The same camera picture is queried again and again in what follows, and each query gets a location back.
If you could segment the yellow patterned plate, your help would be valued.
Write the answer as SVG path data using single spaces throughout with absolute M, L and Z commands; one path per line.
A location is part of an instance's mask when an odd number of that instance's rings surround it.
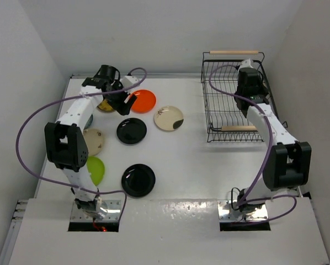
M 97 109 L 103 113 L 112 113 L 115 112 L 115 109 L 104 99 L 98 106 Z

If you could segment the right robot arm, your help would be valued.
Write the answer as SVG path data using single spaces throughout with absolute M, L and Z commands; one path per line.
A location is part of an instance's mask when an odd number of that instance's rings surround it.
M 252 211 L 281 190 L 308 182 L 312 147 L 292 136 L 274 114 L 258 70 L 241 67 L 235 92 L 237 108 L 257 129 L 267 145 L 257 177 L 240 191 L 235 208 Z

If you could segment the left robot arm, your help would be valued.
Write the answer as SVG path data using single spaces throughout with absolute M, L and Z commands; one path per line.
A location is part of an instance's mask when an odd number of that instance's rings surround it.
M 131 73 L 120 77 L 115 67 L 103 65 L 83 81 L 79 97 L 64 115 L 44 128 L 47 159 L 66 175 L 77 208 L 94 219 L 101 215 L 102 199 L 86 165 L 89 152 L 83 129 L 103 100 L 120 115 L 128 115 L 136 100 L 128 90 L 139 84 L 140 80 Z

